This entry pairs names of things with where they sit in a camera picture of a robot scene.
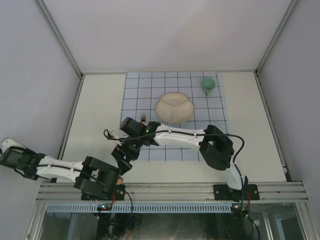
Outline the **gold fork green handle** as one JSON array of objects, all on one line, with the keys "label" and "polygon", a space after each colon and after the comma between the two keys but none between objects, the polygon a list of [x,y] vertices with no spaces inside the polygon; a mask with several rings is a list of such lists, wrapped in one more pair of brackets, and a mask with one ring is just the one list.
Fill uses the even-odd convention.
[{"label": "gold fork green handle", "polygon": [[146,122],[146,114],[145,114],[145,113],[142,113],[142,114],[141,114],[140,122],[141,122],[142,124],[144,124],[144,123]]}]

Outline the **white black-grid tablecloth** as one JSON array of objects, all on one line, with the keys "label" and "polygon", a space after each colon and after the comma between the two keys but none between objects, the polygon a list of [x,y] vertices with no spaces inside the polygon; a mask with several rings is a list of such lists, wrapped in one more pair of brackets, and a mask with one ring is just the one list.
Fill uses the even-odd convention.
[{"label": "white black-grid tablecloth", "polygon": [[[213,78],[215,88],[206,95],[201,88],[203,78]],[[229,132],[227,106],[223,82],[215,71],[129,72],[126,75],[121,119],[127,117],[147,122],[160,122],[156,105],[168,93],[181,93],[193,103],[193,116],[184,123],[172,123],[171,127],[205,129],[208,125]]]}]

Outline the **cream divided plate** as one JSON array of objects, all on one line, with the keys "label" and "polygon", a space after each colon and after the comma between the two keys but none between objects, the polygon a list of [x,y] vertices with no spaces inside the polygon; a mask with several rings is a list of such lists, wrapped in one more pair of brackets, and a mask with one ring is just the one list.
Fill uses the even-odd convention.
[{"label": "cream divided plate", "polygon": [[172,92],[160,98],[155,111],[163,122],[181,124],[193,116],[194,105],[186,95]]}]

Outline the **gold spoon green handle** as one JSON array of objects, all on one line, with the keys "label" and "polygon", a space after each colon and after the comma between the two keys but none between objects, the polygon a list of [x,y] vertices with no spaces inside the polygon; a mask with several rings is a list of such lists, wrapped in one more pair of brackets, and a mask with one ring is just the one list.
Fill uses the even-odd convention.
[{"label": "gold spoon green handle", "polygon": [[119,177],[117,180],[117,185],[122,185],[123,184],[124,179],[122,177]]}]

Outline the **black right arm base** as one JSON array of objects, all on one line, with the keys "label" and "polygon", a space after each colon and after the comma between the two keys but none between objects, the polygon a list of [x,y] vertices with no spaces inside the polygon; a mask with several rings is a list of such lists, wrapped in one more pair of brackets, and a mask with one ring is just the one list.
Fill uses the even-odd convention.
[{"label": "black right arm base", "polygon": [[215,184],[213,186],[214,199],[216,201],[234,201],[241,200],[253,201],[260,200],[258,186],[256,184],[247,184],[244,190],[235,190],[228,187],[227,184]]}]

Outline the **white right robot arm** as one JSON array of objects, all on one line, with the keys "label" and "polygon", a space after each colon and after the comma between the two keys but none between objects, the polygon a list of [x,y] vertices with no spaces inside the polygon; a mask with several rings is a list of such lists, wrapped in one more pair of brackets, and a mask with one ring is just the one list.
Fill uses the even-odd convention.
[{"label": "white right robot arm", "polygon": [[175,128],[159,122],[148,124],[127,117],[120,125],[127,137],[115,138],[108,130],[104,136],[118,144],[111,155],[115,158],[121,175],[132,169],[131,162],[138,159],[143,146],[174,146],[199,152],[206,164],[222,172],[230,195],[237,200],[248,193],[246,178],[236,164],[236,158],[243,149],[234,150],[234,135],[223,133],[218,127],[208,125],[205,129]]}]

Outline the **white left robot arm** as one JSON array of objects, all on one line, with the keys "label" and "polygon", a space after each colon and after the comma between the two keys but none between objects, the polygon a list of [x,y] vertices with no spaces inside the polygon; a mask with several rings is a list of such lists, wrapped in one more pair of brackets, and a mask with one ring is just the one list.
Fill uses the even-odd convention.
[{"label": "white left robot arm", "polygon": [[85,200],[112,200],[119,192],[120,170],[90,156],[84,161],[64,162],[28,148],[11,146],[1,154],[0,164],[34,181],[38,178],[72,181]]}]

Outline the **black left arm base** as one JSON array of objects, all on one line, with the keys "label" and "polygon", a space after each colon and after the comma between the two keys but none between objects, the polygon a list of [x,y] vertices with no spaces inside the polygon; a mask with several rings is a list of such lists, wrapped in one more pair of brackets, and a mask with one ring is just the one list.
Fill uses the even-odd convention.
[{"label": "black left arm base", "polygon": [[82,201],[115,201],[120,200],[123,201],[125,199],[125,190],[126,186],[121,184],[117,185],[115,191],[112,193],[103,193],[103,196],[94,196],[89,193],[82,192],[81,193],[81,200]]}]

